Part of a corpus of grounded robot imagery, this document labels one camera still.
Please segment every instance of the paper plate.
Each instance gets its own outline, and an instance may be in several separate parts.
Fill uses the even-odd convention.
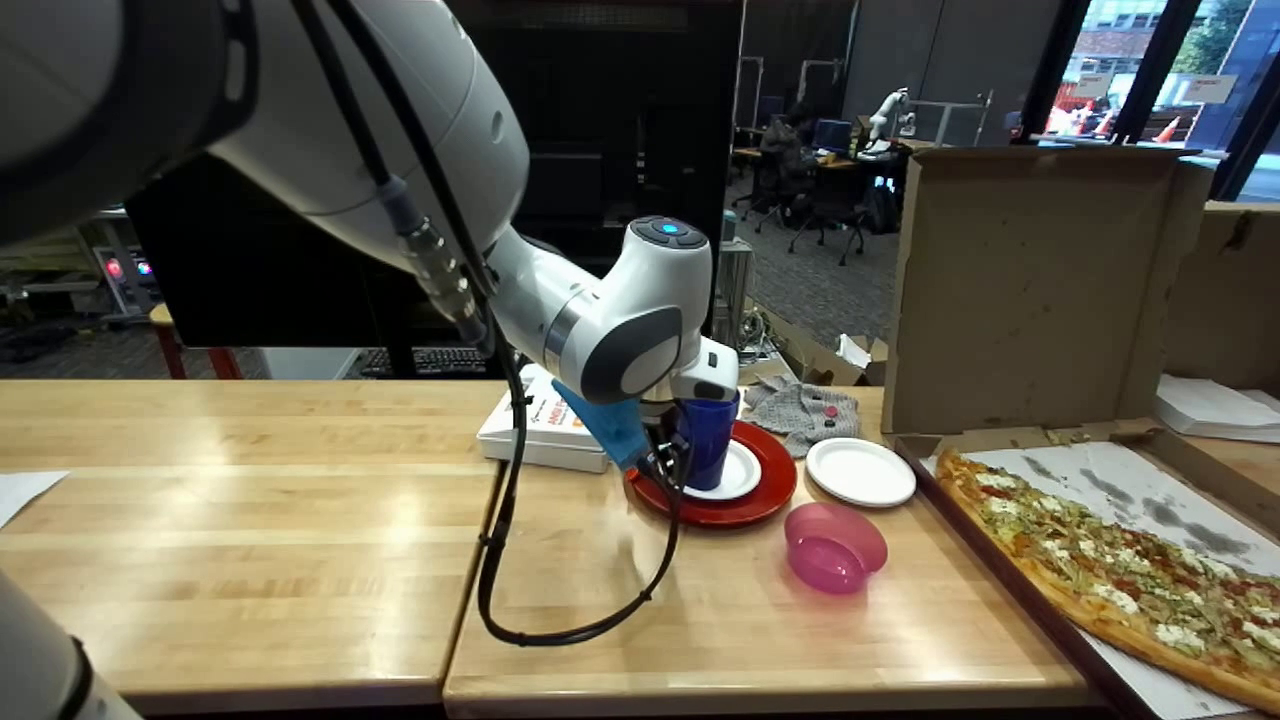
[[[803,468],[845,503],[897,508],[917,496],[917,472],[872,440],[819,440],[809,448]]]
[[[761,484],[741,496],[741,502],[697,502],[685,496],[679,502],[679,522],[685,525],[700,525],[700,527],[741,527],[741,525],[761,525],[777,511],[784,511],[791,503],[796,492],[796,460],[789,458],[789,448],[761,426],[730,426],[730,440],[743,443],[757,463],[761,463]],[[627,472],[627,492],[636,503],[646,503],[653,511],[668,515],[673,511],[673,492],[668,484],[644,478],[644,472]]]
[[[761,484],[761,460],[741,440],[726,440],[722,472],[715,489],[685,489],[685,496],[726,503],[746,496]]]

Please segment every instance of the pink cup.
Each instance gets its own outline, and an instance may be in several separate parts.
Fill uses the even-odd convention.
[[[851,508],[803,503],[784,527],[791,571],[819,594],[857,594],[887,561],[879,527]]]

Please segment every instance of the blue cup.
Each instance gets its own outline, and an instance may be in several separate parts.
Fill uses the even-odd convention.
[[[689,448],[685,489],[700,489],[700,492],[721,489],[730,419],[737,419],[737,396],[726,402],[697,396],[676,404],[676,440]]]

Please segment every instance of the window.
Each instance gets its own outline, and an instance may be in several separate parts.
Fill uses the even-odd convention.
[[[1112,139],[1134,70],[1158,24],[1158,0],[1093,0],[1045,137]]]
[[[1253,164],[1241,200],[1280,206],[1280,137],[1273,137],[1267,152]]]
[[[1275,22],[1280,0],[1209,3],[1163,78],[1142,139],[1222,152],[1267,72]]]

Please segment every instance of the wall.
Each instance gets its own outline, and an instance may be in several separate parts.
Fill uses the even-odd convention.
[[[845,113],[869,117],[900,85],[954,105],[995,94],[981,145],[1002,145],[1002,117],[1035,78],[1051,17],[1046,0],[858,0]],[[976,117],[953,117],[948,139],[973,134]]]

